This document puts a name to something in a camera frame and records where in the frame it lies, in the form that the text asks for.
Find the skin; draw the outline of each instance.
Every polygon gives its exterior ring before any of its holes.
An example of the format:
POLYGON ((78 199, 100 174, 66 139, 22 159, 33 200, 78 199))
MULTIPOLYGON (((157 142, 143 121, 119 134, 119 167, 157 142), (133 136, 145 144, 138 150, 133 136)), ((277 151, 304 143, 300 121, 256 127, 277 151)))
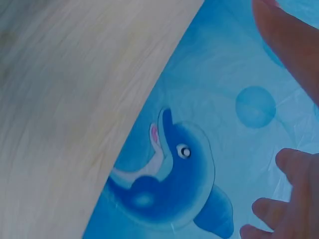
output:
MULTIPOLYGON (((256 25, 273 51, 319 105, 319 30, 287 14, 274 0, 252 0, 256 25)), ((319 235, 319 154, 282 149, 277 166, 293 186, 290 202, 260 198, 254 214, 273 232, 251 225, 242 239, 317 239, 319 235)))

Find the light wood surface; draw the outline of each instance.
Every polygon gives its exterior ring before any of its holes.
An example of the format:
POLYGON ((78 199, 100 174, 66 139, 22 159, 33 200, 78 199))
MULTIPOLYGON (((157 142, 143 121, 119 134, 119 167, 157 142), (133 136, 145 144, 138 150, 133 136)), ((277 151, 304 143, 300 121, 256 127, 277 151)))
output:
POLYGON ((202 0, 0 3, 0 238, 81 238, 202 0))

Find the blue bubble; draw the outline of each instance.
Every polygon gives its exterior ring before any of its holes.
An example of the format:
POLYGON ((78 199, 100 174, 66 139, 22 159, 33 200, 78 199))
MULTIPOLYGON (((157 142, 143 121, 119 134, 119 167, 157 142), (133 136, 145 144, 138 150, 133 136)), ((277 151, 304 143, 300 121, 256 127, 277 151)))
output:
POLYGON ((316 119, 319 121, 319 108, 316 104, 314 104, 314 113, 315 113, 316 119))
POLYGON ((273 50, 267 45, 267 43, 263 43, 264 51, 267 53, 267 55, 272 59, 272 61, 277 64, 278 66, 285 68, 281 60, 278 58, 278 56, 273 52, 273 50))
POLYGON ((249 128, 261 128, 270 123, 276 114, 272 95, 262 87, 250 86, 236 98, 236 113, 239 120, 249 128))

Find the dolphin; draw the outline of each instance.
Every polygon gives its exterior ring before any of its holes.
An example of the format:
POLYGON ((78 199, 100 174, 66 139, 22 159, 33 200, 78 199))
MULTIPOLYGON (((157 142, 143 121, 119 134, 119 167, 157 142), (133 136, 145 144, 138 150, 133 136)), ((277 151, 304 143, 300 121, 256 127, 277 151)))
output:
POLYGON ((150 126, 154 156, 142 169, 114 168, 106 189, 133 220, 156 229, 178 229, 192 221, 201 229, 230 238, 233 208, 216 185, 215 166, 205 133, 190 122, 172 120, 161 110, 150 126))

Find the blue inflatable pool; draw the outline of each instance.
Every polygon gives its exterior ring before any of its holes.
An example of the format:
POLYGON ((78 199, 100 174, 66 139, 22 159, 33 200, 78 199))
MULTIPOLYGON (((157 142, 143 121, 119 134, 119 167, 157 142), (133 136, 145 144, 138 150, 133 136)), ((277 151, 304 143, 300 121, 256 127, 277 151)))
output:
MULTIPOLYGON (((317 26, 319 4, 281 6, 317 26)), ((259 197, 288 200, 283 147, 319 147, 319 110, 261 39, 250 0, 206 0, 105 184, 85 239, 238 239, 259 197)))

